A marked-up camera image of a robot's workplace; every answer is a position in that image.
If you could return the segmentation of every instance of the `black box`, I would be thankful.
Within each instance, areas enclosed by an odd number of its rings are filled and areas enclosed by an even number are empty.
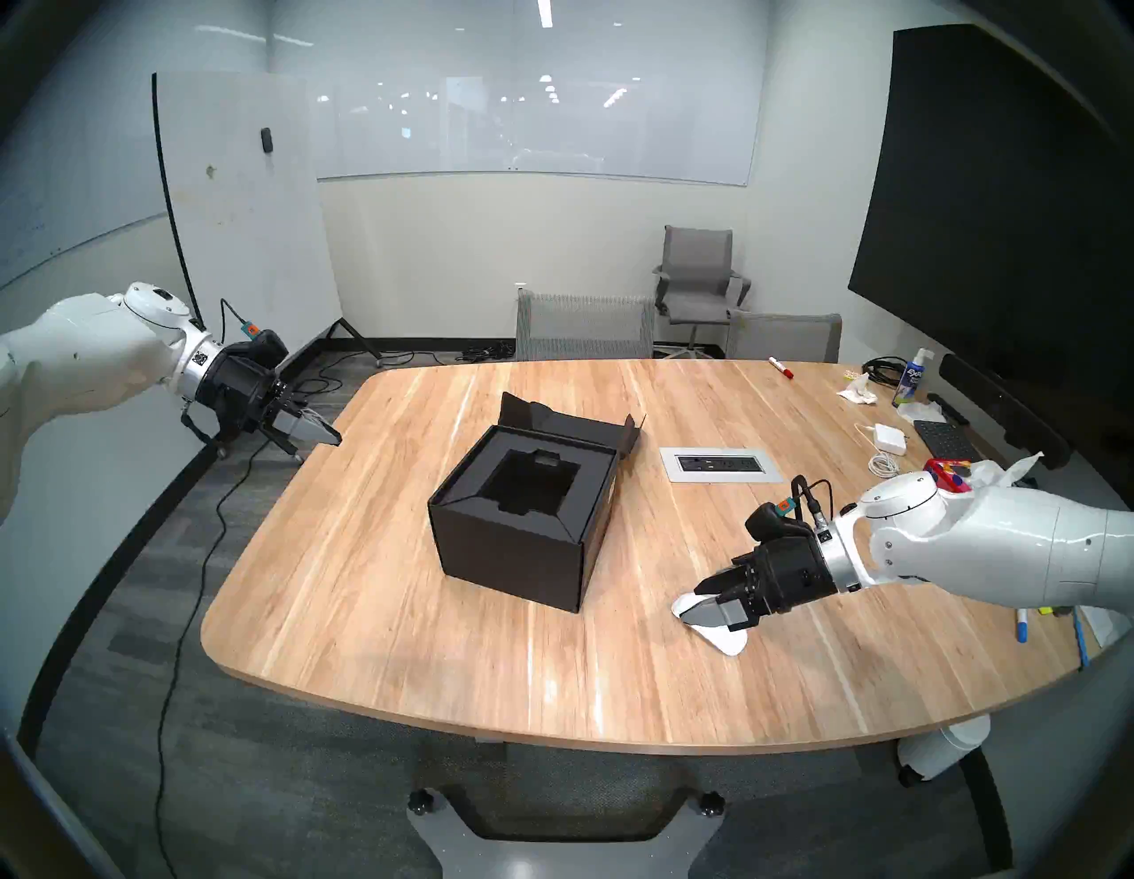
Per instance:
[[[505,392],[499,422],[429,500],[445,573],[577,614],[640,432],[628,415],[608,424]]]

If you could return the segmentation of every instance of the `expo spray bottle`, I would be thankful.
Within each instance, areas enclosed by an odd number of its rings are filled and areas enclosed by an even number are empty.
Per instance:
[[[902,373],[902,381],[898,382],[898,389],[894,391],[894,406],[914,402],[914,394],[925,372],[925,361],[933,360],[933,352],[929,348],[919,348],[917,356],[906,364],[906,369]]]

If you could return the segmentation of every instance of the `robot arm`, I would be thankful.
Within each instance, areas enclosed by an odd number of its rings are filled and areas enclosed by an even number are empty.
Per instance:
[[[289,454],[294,439],[338,445],[339,433],[291,402],[274,373],[287,348],[270,330],[221,348],[176,296],[149,284],[62,299],[35,323],[0,335],[0,521],[19,482],[28,438],[57,415],[117,406],[155,383],[217,413],[219,439],[261,431]],[[188,413],[183,423],[193,426]]]
[[[683,622],[746,628],[836,592],[919,582],[1013,608],[1091,605],[1134,614],[1134,513],[1023,488],[950,495],[928,473],[907,473],[828,523],[806,480],[792,484],[814,527],[762,505],[745,523],[760,546],[702,581],[696,592],[708,598]],[[858,519],[870,525],[878,567],[855,546]]]

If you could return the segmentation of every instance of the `keyboard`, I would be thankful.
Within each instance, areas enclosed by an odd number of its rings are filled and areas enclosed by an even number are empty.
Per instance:
[[[948,460],[983,460],[981,455],[965,437],[965,432],[955,424],[939,421],[915,421],[914,430],[929,448],[934,458]]]

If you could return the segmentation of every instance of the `red marker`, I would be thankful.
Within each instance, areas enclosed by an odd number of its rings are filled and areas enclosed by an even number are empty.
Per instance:
[[[780,372],[782,372],[785,375],[787,375],[789,379],[794,379],[795,378],[795,375],[792,374],[792,370],[789,370],[787,366],[785,366],[782,363],[780,363],[775,357],[769,357],[768,362],[770,364],[772,364],[772,366],[775,366],[776,369],[778,369]]]

